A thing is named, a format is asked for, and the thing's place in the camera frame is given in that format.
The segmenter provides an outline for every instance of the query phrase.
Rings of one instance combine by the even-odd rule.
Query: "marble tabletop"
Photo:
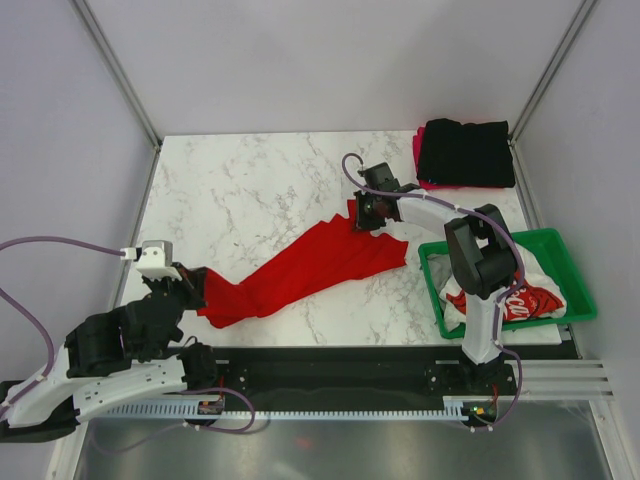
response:
[[[173,242],[174,260],[208,266],[237,283],[303,232],[335,213],[347,214],[354,187],[340,161],[347,152],[367,166],[388,162],[401,184],[415,182],[412,132],[203,135],[165,138],[139,242]],[[515,190],[471,189],[435,195],[461,206],[497,205],[512,232],[526,224]],[[220,346],[447,345],[435,323],[417,248],[443,236],[391,222],[408,240],[407,266],[349,281],[267,318],[225,329],[186,312],[180,324],[203,343]],[[131,270],[123,303],[147,292]],[[558,344],[555,325],[505,332],[505,343]]]

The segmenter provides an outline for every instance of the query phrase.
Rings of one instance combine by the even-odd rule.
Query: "gray floor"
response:
[[[165,422],[101,420],[107,448]],[[272,422],[252,435],[177,429],[129,453],[85,446],[76,479],[608,479],[588,405],[518,405],[493,433],[436,422]]]

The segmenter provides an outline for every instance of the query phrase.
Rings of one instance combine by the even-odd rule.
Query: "red fabric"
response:
[[[418,163],[420,162],[420,149],[422,148],[423,138],[424,127],[420,127],[416,134],[413,136],[413,161],[416,165],[416,172],[418,171]],[[441,188],[462,188],[450,185],[433,185],[432,183],[425,182],[424,180],[418,180],[418,183],[425,190],[439,190]]]
[[[281,308],[346,280],[359,280],[405,265],[407,242],[386,233],[354,231],[355,202],[349,218],[336,215],[307,230],[289,247],[234,285],[209,270],[207,307],[198,310],[216,328],[248,317],[267,317]]]

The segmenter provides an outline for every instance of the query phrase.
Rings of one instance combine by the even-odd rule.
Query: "gray wall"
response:
[[[152,151],[66,0],[0,2],[0,241],[63,235],[120,248]],[[71,247],[1,253],[2,287],[59,344],[107,307],[119,260]],[[0,379],[45,362],[34,328],[0,302]],[[0,477],[44,475],[52,445],[0,445]]]
[[[89,0],[162,135],[517,118],[579,0]]]
[[[640,451],[640,3],[600,2],[520,141],[545,222],[600,315],[575,325],[606,361]]]

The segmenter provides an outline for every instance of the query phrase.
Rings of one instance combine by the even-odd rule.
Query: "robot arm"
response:
[[[46,378],[40,369],[24,382],[0,383],[0,442],[53,440],[121,403],[213,385],[211,347],[195,343],[168,354],[169,342],[183,337],[177,325],[184,311],[205,306],[204,270],[172,262],[171,243],[163,241],[125,249],[124,259],[136,262],[151,292],[88,317],[67,336]],[[9,403],[34,380],[35,388]]]
[[[417,185],[400,186],[388,164],[382,163],[360,173],[368,188],[381,192],[418,193],[427,195]],[[449,247],[453,275],[465,292],[467,327],[462,350],[476,366],[491,365],[500,359],[501,351],[494,343],[494,307],[497,298],[514,280],[517,263],[504,238],[490,225],[463,215],[443,205],[425,202],[421,198],[386,197],[356,192],[356,227],[375,230],[386,219],[408,222],[435,233],[444,233]],[[477,212],[494,220],[509,232],[502,215],[494,205],[485,205]],[[480,248],[476,239],[487,240]],[[502,327],[500,315],[497,333]]]

